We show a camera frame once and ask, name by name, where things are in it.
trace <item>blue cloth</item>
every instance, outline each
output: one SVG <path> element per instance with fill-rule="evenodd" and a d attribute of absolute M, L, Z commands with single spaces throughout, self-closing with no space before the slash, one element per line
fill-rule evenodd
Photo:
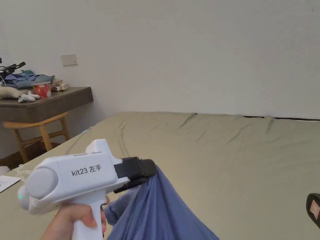
<path fill-rule="evenodd" d="M 5 78 L 5 83 L 7 87 L 13 87 L 16 89 L 26 89 L 32 88 L 31 84 L 41 83 L 41 82 L 51 82 L 55 76 L 47 75 L 37 75 L 37 74 L 28 74 L 28 73 L 19 73 L 19 74 L 9 74 Z"/>
<path fill-rule="evenodd" d="M 219 238 L 188 208 L 165 175 L 158 173 L 105 208 L 114 225 L 108 240 Z"/>

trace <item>finger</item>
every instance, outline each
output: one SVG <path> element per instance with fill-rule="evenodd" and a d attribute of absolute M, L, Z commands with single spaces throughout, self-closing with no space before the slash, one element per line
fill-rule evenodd
<path fill-rule="evenodd" d="M 101 207 L 101 223 L 102 223 L 102 233 L 104 233 L 107 230 L 107 219 L 102 207 Z"/>
<path fill-rule="evenodd" d="M 106 196 L 106 198 L 107 198 L 107 201 L 106 203 L 102 204 L 102 206 L 107 206 L 110 203 L 110 199 L 108 198 L 108 196 Z"/>
<path fill-rule="evenodd" d="M 93 217 L 92 209 L 85 204 L 71 204 L 61 209 L 61 214 L 67 217 L 70 222 L 80 220 L 89 228 L 97 227 L 97 222 Z"/>

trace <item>gripper handle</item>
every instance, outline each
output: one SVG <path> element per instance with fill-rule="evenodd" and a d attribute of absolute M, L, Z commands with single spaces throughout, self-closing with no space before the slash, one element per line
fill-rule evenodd
<path fill-rule="evenodd" d="M 72 233 L 72 240 L 102 240 L 102 223 L 101 223 L 101 210 L 102 204 L 106 203 L 106 190 L 97 190 L 79 196 L 72 203 L 86 204 L 91 206 L 94 219 L 97 222 L 96 228 L 88 228 L 81 221 L 74 223 Z"/>

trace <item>black object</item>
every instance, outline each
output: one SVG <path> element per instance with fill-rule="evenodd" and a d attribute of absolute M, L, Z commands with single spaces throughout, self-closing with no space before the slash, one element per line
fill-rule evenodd
<path fill-rule="evenodd" d="M 320 194 L 310 193 L 307 197 L 306 209 L 311 220 L 320 228 Z"/>
<path fill-rule="evenodd" d="M 17 64 L 12 64 L 12 65 L 6 66 L 6 67 L 5 66 L 0 66 L 0 76 L 3 79 L 5 79 L 9 74 L 14 73 L 15 70 L 17 70 L 18 68 L 21 68 L 21 67 L 23 67 L 25 65 L 26 65 L 26 63 L 22 62 L 22 63 L 19 63 L 18 65 Z"/>
<path fill-rule="evenodd" d="M 148 178 L 157 173 L 155 163 L 151 159 L 138 157 L 123 158 L 121 164 L 114 165 L 118 178 L 128 177 L 130 182 L 114 190 L 114 193 L 123 192 L 148 181 Z"/>

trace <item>wooden desk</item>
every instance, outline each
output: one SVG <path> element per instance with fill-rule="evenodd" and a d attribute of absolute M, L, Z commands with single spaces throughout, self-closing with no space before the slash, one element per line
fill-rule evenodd
<path fill-rule="evenodd" d="M 64 92 L 35 102 L 18 103 L 17 99 L 0 99 L 0 120 L 36 123 L 93 102 L 90 87 L 71 87 Z"/>

